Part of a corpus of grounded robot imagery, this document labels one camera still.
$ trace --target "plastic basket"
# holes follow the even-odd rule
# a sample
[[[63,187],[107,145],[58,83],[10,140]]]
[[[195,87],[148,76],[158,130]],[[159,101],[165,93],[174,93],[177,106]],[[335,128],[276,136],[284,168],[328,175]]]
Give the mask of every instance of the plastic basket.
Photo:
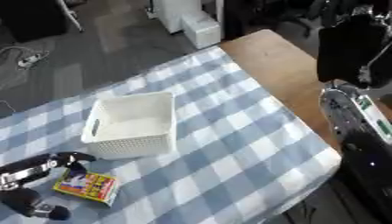
[[[134,158],[175,150],[174,98],[168,92],[97,100],[81,141],[98,158]]]

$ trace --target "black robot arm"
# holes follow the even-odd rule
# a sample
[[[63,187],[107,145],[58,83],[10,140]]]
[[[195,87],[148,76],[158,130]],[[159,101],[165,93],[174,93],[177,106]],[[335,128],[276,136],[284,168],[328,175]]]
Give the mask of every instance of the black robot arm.
[[[81,152],[61,152],[30,157],[0,167],[0,200],[10,209],[27,217],[37,216],[53,220],[66,220],[69,211],[63,206],[43,203],[39,193],[23,185],[49,175],[52,168],[66,167],[74,176],[85,175],[79,163],[95,161],[95,157]]]

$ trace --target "white box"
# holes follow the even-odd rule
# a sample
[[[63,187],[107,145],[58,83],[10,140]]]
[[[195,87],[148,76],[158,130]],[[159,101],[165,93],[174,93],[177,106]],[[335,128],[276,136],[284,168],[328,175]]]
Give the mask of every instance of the white box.
[[[201,11],[200,0],[154,0],[153,3],[154,13],[169,33],[182,30],[182,15]]]
[[[221,26],[204,11],[187,14],[182,19],[185,35],[201,49],[221,42]]]
[[[176,148],[172,93],[132,94],[97,100],[81,141],[98,158],[134,158]]]

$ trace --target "tablecloth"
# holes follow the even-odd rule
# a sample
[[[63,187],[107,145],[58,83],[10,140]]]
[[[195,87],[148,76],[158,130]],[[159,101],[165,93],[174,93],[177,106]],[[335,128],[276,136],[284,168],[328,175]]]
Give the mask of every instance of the tablecloth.
[[[81,131],[96,99],[161,90],[175,95],[177,150],[87,166],[118,177],[111,208],[52,191],[61,169],[31,184],[47,202],[71,210],[64,223],[258,223],[298,203],[339,167],[339,154],[219,47],[0,120],[1,164],[87,152]],[[4,205],[0,221],[50,222]]]

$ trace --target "table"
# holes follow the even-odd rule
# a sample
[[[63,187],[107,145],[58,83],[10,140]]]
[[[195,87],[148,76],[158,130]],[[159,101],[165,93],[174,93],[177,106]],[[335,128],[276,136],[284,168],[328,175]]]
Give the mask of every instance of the table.
[[[334,149],[335,141],[319,108],[322,83],[316,60],[270,30],[262,30],[221,45],[238,65]]]
[[[340,165],[333,148],[218,47],[0,120],[0,160],[86,152],[80,134],[97,98],[159,90],[175,95],[178,150],[90,164],[121,183],[110,209],[50,191],[62,170],[33,183],[47,202],[72,211],[70,223],[258,223],[304,199]],[[45,222],[0,209],[4,223]]]

